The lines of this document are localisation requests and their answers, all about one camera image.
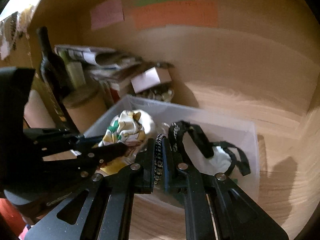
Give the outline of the white cloth pouch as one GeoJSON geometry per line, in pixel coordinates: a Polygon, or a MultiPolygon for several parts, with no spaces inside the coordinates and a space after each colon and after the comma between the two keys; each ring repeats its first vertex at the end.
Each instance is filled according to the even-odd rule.
{"type": "Polygon", "coordinates": [[[192,164],[201,173],[215,175],[226,172],[231,166],[231,157],[220,146],[200,150],[188,133],[183,136],[183,145],[192,164]]]}

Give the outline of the floral fabric scrunchie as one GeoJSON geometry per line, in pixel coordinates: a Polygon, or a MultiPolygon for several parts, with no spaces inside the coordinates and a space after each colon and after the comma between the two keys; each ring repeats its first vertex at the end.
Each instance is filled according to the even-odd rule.
{"type": "Polygon", "coordinates": [[[155,133],[156,123],[148,113],[141,109],[124,110],[112,119],[98,146],[121,142],[128,147],[125,156],[135,157],[155,133]]]}

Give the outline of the brown cardboard tube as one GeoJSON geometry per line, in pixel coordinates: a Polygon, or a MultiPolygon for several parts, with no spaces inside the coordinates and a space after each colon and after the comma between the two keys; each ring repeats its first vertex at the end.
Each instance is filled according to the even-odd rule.
{"type": "Polygon", "coordinates": [[[98,86],[80,87],[64,98],[62,103],[80,133],[88,130],[107,111],[98,86]]]}

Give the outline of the red left sleeve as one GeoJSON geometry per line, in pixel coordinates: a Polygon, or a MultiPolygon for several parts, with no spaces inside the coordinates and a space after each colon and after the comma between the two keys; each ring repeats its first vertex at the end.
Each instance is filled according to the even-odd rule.
{"type": "Polygon", "coordinates": [[[1,198],[0,210],[15,236],[19,237],[26,225],[19,211],[5,198],[1,198]]]}

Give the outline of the stack of magazines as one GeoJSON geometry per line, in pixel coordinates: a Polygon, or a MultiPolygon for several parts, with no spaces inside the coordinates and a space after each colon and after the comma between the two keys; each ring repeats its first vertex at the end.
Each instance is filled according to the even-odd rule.
{"type": "Polygon", "coordinates": [[[112,48],[60,44],[54,51],[63,59],[74,89],[86,85],[89,77],[119,88],[122,82],[148,69],[140,56],[112,48]]]}

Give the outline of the dark wine bottle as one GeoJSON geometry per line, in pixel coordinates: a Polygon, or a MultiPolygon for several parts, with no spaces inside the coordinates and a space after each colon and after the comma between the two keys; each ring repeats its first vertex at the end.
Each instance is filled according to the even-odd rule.
{"type": "Polygon", "coordinates": [[[55,102],[57,103],[63,122],[66,127],[75,133],[78,128],[70,117],[63,100],[73,92],[73,87],[63,59],[53,52],[50,45],[47,27],[37,29],[37,35],[41,47],[42,60],[40,64],[40,75],[42,81],[49,87],[55,102]]]}

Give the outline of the small white cardboard box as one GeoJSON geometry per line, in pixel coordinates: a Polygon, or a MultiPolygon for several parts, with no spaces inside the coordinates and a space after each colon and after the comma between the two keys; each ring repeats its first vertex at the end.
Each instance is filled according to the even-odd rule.
{"type": "Polygon", "coordinates": [[[132,78],[131,84],[135,93],[140,93],[171,81],[172,79],[167,69],[153,67],[132,78]]]}

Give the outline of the pink sticky note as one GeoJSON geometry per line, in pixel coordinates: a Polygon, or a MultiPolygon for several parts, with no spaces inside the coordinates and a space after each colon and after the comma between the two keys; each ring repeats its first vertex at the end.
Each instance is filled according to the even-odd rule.
{"type": "Polygon", "coordinates": [[[124,13],[121,0],[105,0],[90,10],[91,30],[123,22],[124,13]]]}

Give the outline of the orange sticky note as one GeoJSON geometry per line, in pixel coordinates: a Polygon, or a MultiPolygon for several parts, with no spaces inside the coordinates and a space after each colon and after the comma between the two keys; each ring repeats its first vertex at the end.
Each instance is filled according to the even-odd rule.
{"type": "Polygon", "coordinates": [[[165,25],[218,27],[218,10],[212,0],[172,0],[136,7],[131,15],[137,29],[165,25]]]}

